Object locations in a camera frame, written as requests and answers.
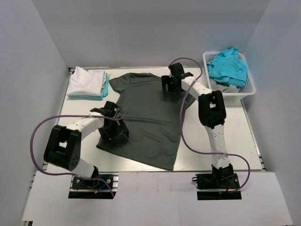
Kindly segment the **dark grey t-shirt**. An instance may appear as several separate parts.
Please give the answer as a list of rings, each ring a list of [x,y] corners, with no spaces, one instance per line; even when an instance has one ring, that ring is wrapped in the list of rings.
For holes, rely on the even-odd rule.
[[[173,170],[181,139],[180,118],[195,98],[163,93],[161,78],[151,73],[127,73],[110,80],[120,94],[117,105],[126,112],[129,130],[113,141],[102,138],[97,148],[164,170]]]

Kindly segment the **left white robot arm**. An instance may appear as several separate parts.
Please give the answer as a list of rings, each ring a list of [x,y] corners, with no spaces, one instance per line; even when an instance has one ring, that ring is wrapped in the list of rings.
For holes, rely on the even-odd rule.
[[[81,142],[91,133],[98,131],[105,143],[116,141],[119,137],[129,137],[123,121],[123,109],[116,104],[111,107],[93,108],[89,115],[67,126],[52,128],[44,152],[44,161],[68,170],[72,175],[83,178],[90,188],[99,184],[98,168],[81,158]]]

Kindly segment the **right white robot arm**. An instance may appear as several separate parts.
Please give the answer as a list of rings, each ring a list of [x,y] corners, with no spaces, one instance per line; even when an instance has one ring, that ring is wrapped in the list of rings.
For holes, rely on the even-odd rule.
[[[198,102],[198,118],[205,127],[212,154],[212,181],[216,187],[222,188],[229,183],[234,174],[233,166],[227,156],[224,138],[226,110],[223,95],[220,91],[212,91],[195,80],[191,73],[180,76],[162,76],[162,91],[186,91]]]

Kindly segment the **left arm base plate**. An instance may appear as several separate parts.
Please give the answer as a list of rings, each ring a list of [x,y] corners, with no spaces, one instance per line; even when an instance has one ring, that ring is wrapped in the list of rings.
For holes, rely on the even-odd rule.
[[[118,188],[118,173],[99,173],[99,178],[104,180],[111,188],[113,195],[116,194]],[[104,199],[112,200],[113,196],[103,181],[99,180],[83,180],[79,177],[72,177],[69,199]]]

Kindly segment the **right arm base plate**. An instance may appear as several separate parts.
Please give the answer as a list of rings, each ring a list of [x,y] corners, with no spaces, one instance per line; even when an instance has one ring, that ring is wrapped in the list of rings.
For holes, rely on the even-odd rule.
[[[217,181],[211,174],[196,174],[192,182],[197,187],[198,201],[225,201],[241,200],[240,191],[232,192],[240,187],[238,176],[235,173],[232,177]]]

